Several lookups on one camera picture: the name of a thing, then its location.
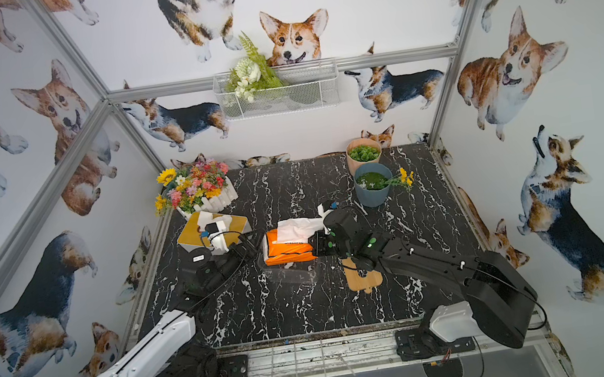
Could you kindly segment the clear plastic box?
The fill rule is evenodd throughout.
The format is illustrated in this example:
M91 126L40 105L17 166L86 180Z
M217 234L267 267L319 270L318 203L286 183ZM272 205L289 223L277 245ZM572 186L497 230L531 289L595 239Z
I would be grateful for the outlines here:
M316 260L305 262L284 263L281 265L268 265L269 244L268 236L264 235L261 244L261 253L256 259L257 267L271 283L289 286L314 286L320 281L321 268Z

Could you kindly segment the orange tissue pack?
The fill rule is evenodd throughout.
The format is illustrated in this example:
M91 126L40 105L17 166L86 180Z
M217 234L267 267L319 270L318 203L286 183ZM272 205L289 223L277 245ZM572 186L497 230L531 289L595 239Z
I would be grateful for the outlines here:
M323 218L282 220L278 227L266 232L262 241L262 257L266 266L314 261L310 237L325 230Z
M229 231L232 224L232 217L229 215L213 214L211 212L198 212L197 231L200 236L209 237L214 234Z

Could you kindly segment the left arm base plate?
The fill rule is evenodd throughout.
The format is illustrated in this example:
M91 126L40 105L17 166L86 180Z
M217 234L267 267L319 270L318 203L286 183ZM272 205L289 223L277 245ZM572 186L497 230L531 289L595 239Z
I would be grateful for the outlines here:
M249 356L231 355L217 358L205 366L206 377L248 377Z

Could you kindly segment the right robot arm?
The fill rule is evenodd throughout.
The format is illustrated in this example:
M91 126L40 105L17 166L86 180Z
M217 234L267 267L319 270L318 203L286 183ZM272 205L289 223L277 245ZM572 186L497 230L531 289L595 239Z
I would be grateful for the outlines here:
M405 234L373 230L342 208L331 211L323 225L308 240L314 256L348 258L362 270L416 278L456 297L426 313L406 358L446 353L454 343L478 336L510 349L525 343L538 295L500 254L434 251Z

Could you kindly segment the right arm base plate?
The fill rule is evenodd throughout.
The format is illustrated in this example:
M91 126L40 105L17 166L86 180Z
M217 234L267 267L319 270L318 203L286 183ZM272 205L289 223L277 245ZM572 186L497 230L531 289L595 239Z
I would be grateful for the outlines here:
M396 353L404 362L446 357L477 349L475 341L460 338L452 343L437 338L433 333L421 328L399 330L395 333Z

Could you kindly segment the yellow bamboo box lid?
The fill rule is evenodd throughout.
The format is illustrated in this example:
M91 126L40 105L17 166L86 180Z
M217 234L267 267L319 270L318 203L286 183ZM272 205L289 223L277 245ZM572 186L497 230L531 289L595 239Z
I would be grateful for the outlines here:
M212 253L212 250L209 247L209 241L206 236L200 236L200 233L198 233L197 231L197 214L198 213L193 214L187 222L186 227L182 230L182 233L179 235L178 244L180 246L183 246L183 248L185 248L185 250L189 252L197 248L201 248L208 249ZM230 216L232 217L232 219L246 218L245 216Z

